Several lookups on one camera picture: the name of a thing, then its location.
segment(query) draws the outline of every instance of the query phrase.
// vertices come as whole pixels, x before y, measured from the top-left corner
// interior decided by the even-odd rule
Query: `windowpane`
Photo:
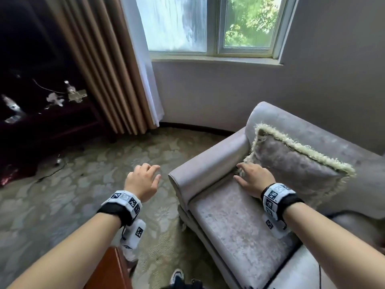
[[[206,0],[136,0],[150,51],[206,52]]]
[[[227,0],[225,47],[270,48],[282,0]]]

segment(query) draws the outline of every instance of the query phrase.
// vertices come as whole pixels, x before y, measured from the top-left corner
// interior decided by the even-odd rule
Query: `pillow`
[[[346,180],[355,175],[350,164],[301,145],[269,125],[256,125],[255,134],[251,154],[244,162],[267,168],[278,183],[296,191],[312,208],[341,192]]]

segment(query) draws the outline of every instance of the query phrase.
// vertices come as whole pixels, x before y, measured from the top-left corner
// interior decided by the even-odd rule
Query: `sneaker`
[[[171,276],[171,279],[170,279],[170,285],[173,285],[175,283],[175,279],[176,277],[179,277],[181,278],[182,280],[184,280],[184,273],[181,269],[176,269],[172,276]]]

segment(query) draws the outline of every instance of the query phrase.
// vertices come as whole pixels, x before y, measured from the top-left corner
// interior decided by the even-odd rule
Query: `tree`
[[[268,47],[278,18],[277,1],[228,0],[225,46]]]

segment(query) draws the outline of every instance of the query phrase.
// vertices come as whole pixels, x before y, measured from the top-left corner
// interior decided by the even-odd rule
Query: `floor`
[[[198,237],[189,229],[182,231],[175,191],[167,178],[171,170],[223,139],[173,128],[127,136],[115,144],[98,139],[63,152],[64,168],[43,181],[36,182],[57,170],[52,161],[42,163],[35,177],[0,189],[0,288],[91,218],[123,187],[126,175],[144,162],[161,165],[162,179],[140,215],[147,229],[137,250],[134,288],[165,286],[176,267],[207,288],[226,288]]]

